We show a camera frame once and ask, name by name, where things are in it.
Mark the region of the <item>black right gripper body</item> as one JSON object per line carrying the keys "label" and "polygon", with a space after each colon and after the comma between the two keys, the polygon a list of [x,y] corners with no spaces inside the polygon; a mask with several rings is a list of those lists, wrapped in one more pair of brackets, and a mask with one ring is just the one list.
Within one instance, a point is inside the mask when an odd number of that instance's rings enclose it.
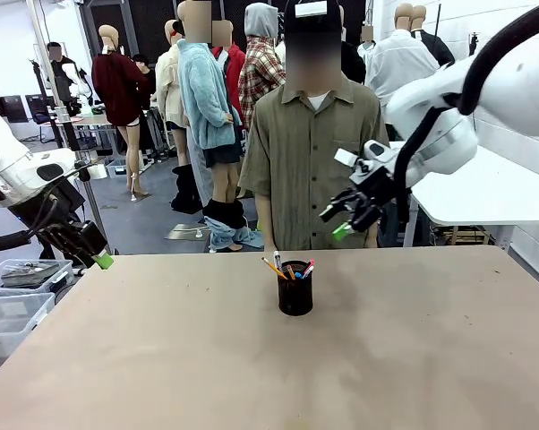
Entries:
{"label": "black right gripper body", "polygon": [[357,161],[349,179],[367,207],[382,207],[397,195],[393,175],[376,161]]}

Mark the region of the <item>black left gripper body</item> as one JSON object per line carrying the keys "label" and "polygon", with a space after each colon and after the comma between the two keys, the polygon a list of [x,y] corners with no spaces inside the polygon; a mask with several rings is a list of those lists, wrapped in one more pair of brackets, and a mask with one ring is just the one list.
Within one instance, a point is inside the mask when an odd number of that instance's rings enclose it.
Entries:
{"label": "black left gripper body", "polygon": [[38,230],[37,237],[86,268],[97,265],[93,255],[107,252],[107,240],[92,221],[49,222]]}

